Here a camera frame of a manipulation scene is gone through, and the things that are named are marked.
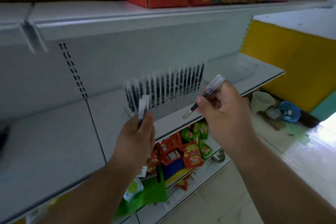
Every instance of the green plastic package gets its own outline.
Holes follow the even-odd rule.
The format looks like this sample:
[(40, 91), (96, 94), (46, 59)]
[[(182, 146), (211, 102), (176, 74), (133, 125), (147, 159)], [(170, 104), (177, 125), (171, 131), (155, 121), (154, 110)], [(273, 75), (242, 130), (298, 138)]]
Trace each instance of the green plastic package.
[(208, 146), (203, 140), (199, 141), (198, 148), (203, 160), (206, 160), (208, 157), (210, 157), (212, 148)]
[(204, 122), (195, 123), (192, 130), (193, 135), (198, 135), (200, 139), (208, 139), (208, 125)]
[(144, 205), (168, 200), (167, 189), (161, 167), (156, 168), (157, 176), (142, 181), (143, 191), (137, 193), (129, 202), (122, 199), (115, 213), (116, 217), (135, 213)]
[(192, 142), (193, 141), (193, 134), (191, 133), (191, 131), (188, 128), (184, 128), (182, 130), (181, 136), (184, 139), (186, 139), (188, 142)]

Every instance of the forearm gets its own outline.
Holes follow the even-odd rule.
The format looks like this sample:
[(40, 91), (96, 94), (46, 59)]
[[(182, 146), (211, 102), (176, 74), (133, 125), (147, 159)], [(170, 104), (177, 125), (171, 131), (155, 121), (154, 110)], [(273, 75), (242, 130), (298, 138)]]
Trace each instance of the forearm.
[(128, 172), (110, 161), (78, 188), (69, 192), (41, 224), (110, 224), (132, 182)]
[(336, 221), (328, 202), (257, 138), (249, 141), (232, 159), (265, 223)]

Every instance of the plastic container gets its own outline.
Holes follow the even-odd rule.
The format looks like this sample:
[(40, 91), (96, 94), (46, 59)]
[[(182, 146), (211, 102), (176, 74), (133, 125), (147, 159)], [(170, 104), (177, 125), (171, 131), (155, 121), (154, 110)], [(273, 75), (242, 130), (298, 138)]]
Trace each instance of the plastic container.
[(250, 110), (253, 114), (266, 111), (270, 106), (275, 104), (275, 99), (268, 93), (256, 91), (252, 93)]
[(296, 105), (291, 102), (283, 101), (279, 104), (278, 109), (283, 113), (284, 111), (288, 112), (290, 110), (290, 116), (286, 115), (281, 117), (282, 120), (289, 122), (297, 122), (301, 117), (301, 110)]

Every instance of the blue bowl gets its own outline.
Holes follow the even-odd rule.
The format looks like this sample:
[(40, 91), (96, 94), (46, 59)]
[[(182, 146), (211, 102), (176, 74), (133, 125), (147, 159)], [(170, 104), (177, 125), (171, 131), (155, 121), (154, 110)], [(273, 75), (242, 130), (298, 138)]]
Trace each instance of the blue bowl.
[(301, 110), (296, 105), (292, 104), (291, 102), (283, 101), (278, 105), (278, 109), (281, 110), (292, 110), (292, 117), (281, 117), (282, 120), (289, 121), (289, 122), (297, 122), (301, 117)]

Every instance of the hand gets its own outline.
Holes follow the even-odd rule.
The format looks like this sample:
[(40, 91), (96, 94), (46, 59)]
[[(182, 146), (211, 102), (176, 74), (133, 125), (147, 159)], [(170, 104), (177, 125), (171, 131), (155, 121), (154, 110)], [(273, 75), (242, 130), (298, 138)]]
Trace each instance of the hand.
[(215, 90), (208, 99), (197, 98), (197, 112), (207, 120), (209, 129), (224, 151), (232, 155), (249, 148), (257, 139), (253, 130), (250, 109), (237, 89), (228, 81)]
[(114, 153), (107, 163), (118, 166), (131, 176), (131, 181), (140, 174), (142, 166), (146, 164), (155, 143), (155, 128), (153, 114), (147, 112), (138, 129), (138, 116), (126, 122), (118, 136)]

